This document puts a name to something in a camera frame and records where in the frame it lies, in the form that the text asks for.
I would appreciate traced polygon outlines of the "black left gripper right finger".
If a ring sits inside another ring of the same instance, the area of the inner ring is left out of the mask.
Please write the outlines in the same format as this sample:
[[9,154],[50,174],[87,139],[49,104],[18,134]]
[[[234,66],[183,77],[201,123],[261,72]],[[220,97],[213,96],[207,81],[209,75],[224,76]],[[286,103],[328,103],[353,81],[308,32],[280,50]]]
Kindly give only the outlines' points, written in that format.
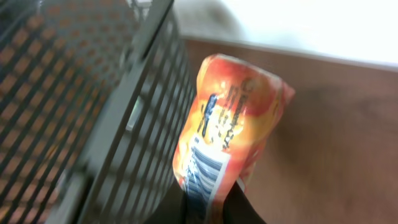
[[257,214],[237,182],[229,191],[223,205],[224,224],[266,224]]

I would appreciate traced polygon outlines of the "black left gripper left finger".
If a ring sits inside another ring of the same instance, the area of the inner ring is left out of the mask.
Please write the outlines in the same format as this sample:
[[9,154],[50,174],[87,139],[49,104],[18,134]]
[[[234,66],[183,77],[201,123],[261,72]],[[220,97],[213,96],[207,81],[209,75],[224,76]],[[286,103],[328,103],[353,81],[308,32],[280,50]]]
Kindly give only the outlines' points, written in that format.
[[178,182],[172,182],[146,224],[186,224],[187,199]]

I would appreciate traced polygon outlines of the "orange red snack packet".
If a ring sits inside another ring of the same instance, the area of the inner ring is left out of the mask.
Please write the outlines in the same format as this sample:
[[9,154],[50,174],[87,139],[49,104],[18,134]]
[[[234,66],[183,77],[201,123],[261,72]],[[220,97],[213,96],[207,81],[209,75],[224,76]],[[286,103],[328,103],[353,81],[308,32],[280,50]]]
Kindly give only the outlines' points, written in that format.
[[223,222],[227,195],[233,185],[249,183],[294,94],[281,77],[244,60],[204,59],[172,163],[187,197],[187,222]]

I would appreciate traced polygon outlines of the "black plastic mesh basket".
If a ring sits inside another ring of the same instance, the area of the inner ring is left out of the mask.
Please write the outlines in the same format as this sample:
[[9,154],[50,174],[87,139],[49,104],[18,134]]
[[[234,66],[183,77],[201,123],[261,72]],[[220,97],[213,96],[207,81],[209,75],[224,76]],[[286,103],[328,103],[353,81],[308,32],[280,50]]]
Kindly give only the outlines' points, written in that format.
[[194,97],[172,1],[1,2],[1,222],[152,223]]

